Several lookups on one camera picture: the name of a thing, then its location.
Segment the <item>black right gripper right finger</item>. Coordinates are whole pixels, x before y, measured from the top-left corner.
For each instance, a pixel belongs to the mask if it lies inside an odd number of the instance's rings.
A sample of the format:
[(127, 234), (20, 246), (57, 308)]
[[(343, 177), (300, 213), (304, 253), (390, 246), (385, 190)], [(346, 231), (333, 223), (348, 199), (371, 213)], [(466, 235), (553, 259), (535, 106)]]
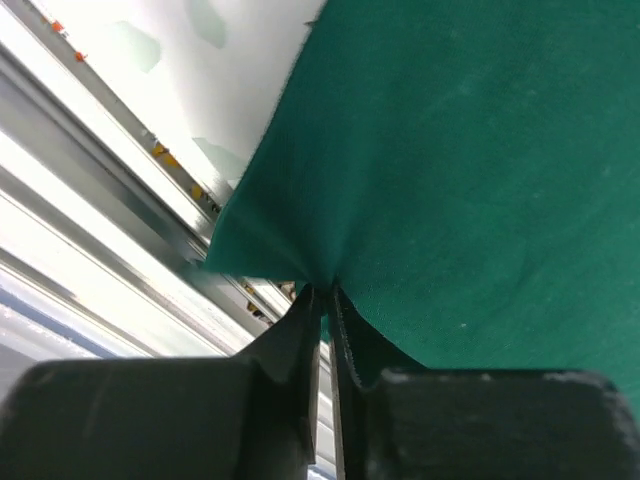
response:
[(431, 369), (327, 302), (341, 479), (635, 479), (639, 432), (605, 377)]

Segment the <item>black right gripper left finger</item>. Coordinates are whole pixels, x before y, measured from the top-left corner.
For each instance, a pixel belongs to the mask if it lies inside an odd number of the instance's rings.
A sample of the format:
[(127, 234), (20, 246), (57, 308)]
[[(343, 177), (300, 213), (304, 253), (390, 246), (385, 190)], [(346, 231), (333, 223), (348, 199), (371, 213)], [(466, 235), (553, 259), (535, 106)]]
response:
[(64, 360), (1, 406), (5, 479), (303, 479), (315, 461), (320, 300), (229, 357)]

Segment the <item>dark green surgical cloth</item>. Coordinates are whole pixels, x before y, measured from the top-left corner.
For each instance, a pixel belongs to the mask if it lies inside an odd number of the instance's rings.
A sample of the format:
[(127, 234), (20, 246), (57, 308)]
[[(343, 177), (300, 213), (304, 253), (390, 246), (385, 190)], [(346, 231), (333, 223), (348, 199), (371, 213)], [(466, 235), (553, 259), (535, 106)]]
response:
[(639, 5), (329, 1), (207, 270), (340, 285), (434, 368), (639, 399)]

